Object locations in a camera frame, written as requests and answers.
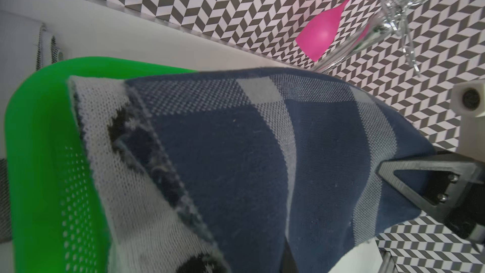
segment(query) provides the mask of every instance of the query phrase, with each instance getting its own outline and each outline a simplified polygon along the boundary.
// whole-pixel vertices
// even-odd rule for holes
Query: spatula head
[[[296,37],[300,49],[313,61],[317,61],[332,44],[340,26],[341,6],[325,10],[315,16]]]

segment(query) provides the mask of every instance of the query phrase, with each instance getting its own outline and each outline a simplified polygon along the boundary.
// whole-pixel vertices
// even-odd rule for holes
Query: screw
[[[467,109],[476,110],[480,105],[480,93],[474,88],[469,88],[463,93],[461,101]]]
[[[452,183],[457,182],[458,179],[459,179],[458,175],[453,174],[453,173],[448,174],[448,180],[451,181]]]
[[[443,194],[443,193],[440,193],[440,194],[438,194],[438,200],[439,200],[441,203],[444,203],[445,201],[447,201],[447,200],[448,200],[448,195]]]

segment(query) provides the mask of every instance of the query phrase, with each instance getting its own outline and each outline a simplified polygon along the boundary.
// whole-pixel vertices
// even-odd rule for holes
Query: blue plaid towel
[[[86,91],[94,95],[93,83],[106,79],[90,89],[82,80],[74,90],[86,134]],[[341,80],[264,68],[140,77],[115,89],[124,100],[106,123],[112,152],[129,173],[151,179],[195,235],[187,245],[202,247],[161,271],[279,272],[286,238],[300,273],[327,272],[354,246],[420,213],[376,169],[431,155],[432,145],[394,109]],[[96,161],[101,152],[84,139]],[[418,192],[426,185],[415,173],[401,178]]]

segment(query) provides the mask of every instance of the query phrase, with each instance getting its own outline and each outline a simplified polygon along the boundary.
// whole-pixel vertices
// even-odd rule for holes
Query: checkered cloth
[[[137,218],[128,220],[142,229],[126,221],[113,227],[127,214],[116,213],[107,182],[97,181],[108,152],[124,165],[123,179],[151,179],[143,186],[161,192],[163,211],[183,225],[153,248],[176,255],[186,242],[192,252],[161,271],[277,272],[286,237],[299,272],[327,272],[355,245],[420,213],[375,171],[381,161],[431,155],[432,145],[399,113],[341,80],[267,68],[72,82],[94,182],[115,246],[123,246],[117,253],[151,242],[154,219],[141,218],[138,198],[130,206]],[[103,114],[110,117],[93,125]],[[92,143],[95,131],[109,144]],[[426,178],[415,176],[399,175],[420,192]],[[138,192],[130,181],[110,190],[119,198]],[[150,257],[158,265],[152,250],[134,261]]]

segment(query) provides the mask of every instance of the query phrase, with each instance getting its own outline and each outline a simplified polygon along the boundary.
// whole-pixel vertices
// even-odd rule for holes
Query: gray fabric
[[[354,97],[343,82],[324,81],[289,74],[270,76],[284,99],[301,102],[352,101]]]
[[[157,116],[212,111],[250,104],[233,79],[152,82],[140,93],[142,96],[153,96],[153,105],[156,107],[153,113]]]
[[[382,187],[382,179],[376,174],[376,169],[382,161],[394,156],[397,143],[387,118],[369,95],[356,88],[351,88],[351,91],[357,102],[371,155],[369,179],[354,208],[354,238],[355,244],[359,244],[375,234]]]
[[[293,124],[278,88],[269,77],[238,79],[237,82],[274,133],[285,158],[288,172],[285,235],[288,236],[296,172],[296,145]]]

